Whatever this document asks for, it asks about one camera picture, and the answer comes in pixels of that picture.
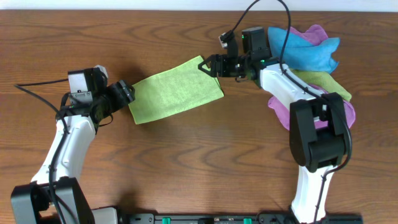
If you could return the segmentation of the light green microfiber cloth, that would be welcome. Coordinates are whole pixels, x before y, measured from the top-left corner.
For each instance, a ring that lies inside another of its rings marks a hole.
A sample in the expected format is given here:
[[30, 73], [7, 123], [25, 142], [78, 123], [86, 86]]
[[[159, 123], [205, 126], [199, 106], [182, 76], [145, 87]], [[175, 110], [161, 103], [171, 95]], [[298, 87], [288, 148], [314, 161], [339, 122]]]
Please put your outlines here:
[[217, 78], [198, 69], [197, 56], [170, 70], [135, 84], [135, 100], [129, 104], [136, 124], [157, 121], [224, 97]]

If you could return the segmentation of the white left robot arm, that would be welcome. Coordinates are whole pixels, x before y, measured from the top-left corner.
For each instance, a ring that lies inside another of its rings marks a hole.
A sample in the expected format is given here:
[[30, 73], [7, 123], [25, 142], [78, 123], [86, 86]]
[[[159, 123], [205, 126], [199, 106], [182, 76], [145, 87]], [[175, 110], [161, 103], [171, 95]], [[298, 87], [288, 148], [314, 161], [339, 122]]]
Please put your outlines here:
[[78, 179], [86, 152], [102, 120], [134, 101], [134, 88], [124, 80], [105, 81], [64, 94], [59, 108], [28, 90], [55, 112], [56, 134], [39, 171], [31, 182], [14, 187], [11, 194], [18, 223], [95, 223], [98, 219], [81, 190]]

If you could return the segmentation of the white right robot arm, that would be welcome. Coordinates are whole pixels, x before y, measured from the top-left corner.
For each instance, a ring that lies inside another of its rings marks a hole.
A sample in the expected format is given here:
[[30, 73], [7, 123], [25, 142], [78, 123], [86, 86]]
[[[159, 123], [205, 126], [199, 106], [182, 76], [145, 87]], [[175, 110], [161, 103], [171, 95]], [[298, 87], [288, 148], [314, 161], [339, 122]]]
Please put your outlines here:
[[326, 221], [331, 178], [348, 163], [352, 150], [342, 97], [314, 89], [277, 57], [215, 54], [198, 69], [213, 78], [253, 80], [288, 110], [290, 151], [299, 168], [290, 211], [296, 223]]

